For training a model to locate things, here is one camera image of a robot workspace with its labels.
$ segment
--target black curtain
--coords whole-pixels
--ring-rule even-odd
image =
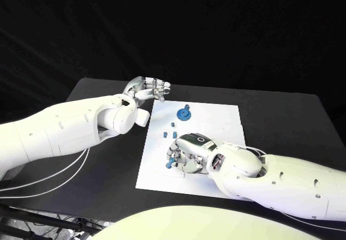
[[[2,1],[0,120],[64,102],[82,77],[147,76],[316,94],[345,134],[345,23],[312,0]]]

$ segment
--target robotic hand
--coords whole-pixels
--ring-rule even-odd
[[[139,107],[164,101],[170,83],[136,77],[123,94],[65,102],[23,120],[0,125],[0,173],[42,158],[78,153],[105,139],[146,126],[150,113]]]
[[[175,140],[166,158],[166,167],[189,174],[205,167],[229,198],[300,218],[346,221],[346,172],[198,133]]]

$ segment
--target black table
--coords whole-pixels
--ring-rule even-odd
[[[84,78],[68,101],[114,95],[127,82]],[[270,154],[306,159],[346,171],[346,148],[316,95],[173,85],[167,100],[238,105],[248,146]],[[153,100],[143,109],[151,111]],[[136,189],[147,127],[134,125],[126,135],[108,139],[89,150],[75,178],[53,192],[32,198],[2,199],[0,203],[104,221],[164,206],[198,205],[231,209],[271,219],[323,239],[345,239],[346,232],[306,225],[254,202]],[[26,164],[10,187],[33,182],[58,172],[79,153]],[[2,196],[33,195],[56,187],[75,173],[82,161],[49,180]],[[343,222],[306,220],[343,228]]]

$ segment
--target paper sheet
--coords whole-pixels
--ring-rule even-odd
[[[190,119],[180,121],[177,111],[186,104]],[[136,184],[137,189],[228,199],[206,174],[188,174],[175,168],[166,168],[166,153],[175,141],[173,132],[177,133],[177,138],[188,133],[199,133],[213,140],[219,139],[221,143],[228,141],[245,146],[238,106],[180,101],[162,103],[154,100]]]

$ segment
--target small blue piece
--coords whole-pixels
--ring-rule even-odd
[[[190,109],[190,106],[186,104],[185,108],[180,109],[176,113],[176,116],[182,121],[188,121],[192,117],[192,112],[189,109]]]
[[[172,168],[172,163],[175,162],[175,158],[172,157],[167,164],[166,164],[166,168],[170,169]]]

